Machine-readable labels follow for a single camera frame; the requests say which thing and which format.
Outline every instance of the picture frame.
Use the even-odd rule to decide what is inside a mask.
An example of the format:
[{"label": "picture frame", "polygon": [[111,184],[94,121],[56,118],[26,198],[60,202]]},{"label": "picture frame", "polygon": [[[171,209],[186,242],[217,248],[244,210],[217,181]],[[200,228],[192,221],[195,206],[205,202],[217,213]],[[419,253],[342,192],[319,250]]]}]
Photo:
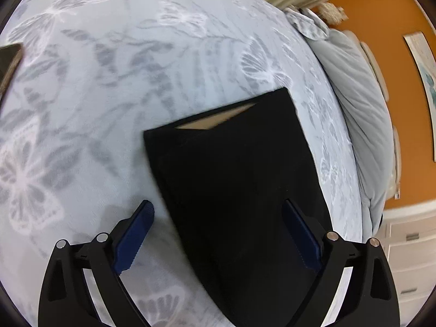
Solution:
[{"label": "picture frame", "polygon": [[407,34],[404,39],[418,67],[427,96],[433,131],[433,161],[436,162],[436,60],[424,33]]}]

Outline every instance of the black cloth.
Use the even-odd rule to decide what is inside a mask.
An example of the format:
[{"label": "black cloth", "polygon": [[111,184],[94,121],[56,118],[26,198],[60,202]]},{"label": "black cloth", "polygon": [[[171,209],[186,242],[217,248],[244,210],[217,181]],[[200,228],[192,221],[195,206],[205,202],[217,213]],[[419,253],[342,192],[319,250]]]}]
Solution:
[{"label": "black cloth", "polygon": [[[247,103],[209,130],[178,126]],[[282,219],[291,198],[331,230],[287,89],[144,132],[153,175],[201,283],[236,327],[284,327],[312,285]]]}]

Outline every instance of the gray pillow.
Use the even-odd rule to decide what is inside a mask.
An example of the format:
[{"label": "gray pillow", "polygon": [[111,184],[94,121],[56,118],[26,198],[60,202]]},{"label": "gray pillow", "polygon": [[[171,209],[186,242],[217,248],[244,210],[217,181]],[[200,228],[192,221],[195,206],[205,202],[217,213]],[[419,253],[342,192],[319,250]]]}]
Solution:
[{"label": "gray pillow", "polygon": [[348,126],[358,171],[365,242],[379,228],[392,171],[391,118],[380,85],[345,34],[331,29],[326,40],[307,42],[331,80]]},{"label": "gray pillow", "polygon": [[284,13],[288,22],[306,38],[323,40],[328,37],[329,28],[324,21],[308,8],[303,8],[302,13],[285,8]]}]

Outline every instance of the drawer handle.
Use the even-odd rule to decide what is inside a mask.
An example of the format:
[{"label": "drawer handle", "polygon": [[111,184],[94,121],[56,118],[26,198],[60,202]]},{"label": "drawer handle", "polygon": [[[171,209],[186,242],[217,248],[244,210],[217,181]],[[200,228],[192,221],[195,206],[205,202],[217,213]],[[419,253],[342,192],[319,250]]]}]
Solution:
[{"label": "drawer handle", "polygon": [[415,291],[417,291],[418,288],[412,288],[412,289],[407,289],[407,290],[403,290],[400,295],[402,294],[410,294],[410,293],[414,293]]},{"label": "drawer handle", "polygon": [[417,239],[419,239],[419,232],[406,235],[406,241],[413,241]]}]

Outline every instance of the bedspread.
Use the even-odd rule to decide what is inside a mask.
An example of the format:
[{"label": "bedspread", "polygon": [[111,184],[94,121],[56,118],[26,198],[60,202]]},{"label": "bedspread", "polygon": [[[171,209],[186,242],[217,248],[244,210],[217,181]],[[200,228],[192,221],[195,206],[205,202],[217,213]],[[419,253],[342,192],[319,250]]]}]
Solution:
[{"label": "bedspread", "polygon": [[[281,86],[296,105],[334,229],[361,239],[355,160],[337,100],[302,36],[263,0],[23,0],[0,34],[0,43],[14,42],[25,59],[0,115],[0,280],[33,326],[55,242],[110,231],[143,199],[153,202],[155,223],[121,275],[141,312],[154,327],[228,326],[180,248],[142,131]],[[111,324],[92,275],[87,281]]]}]

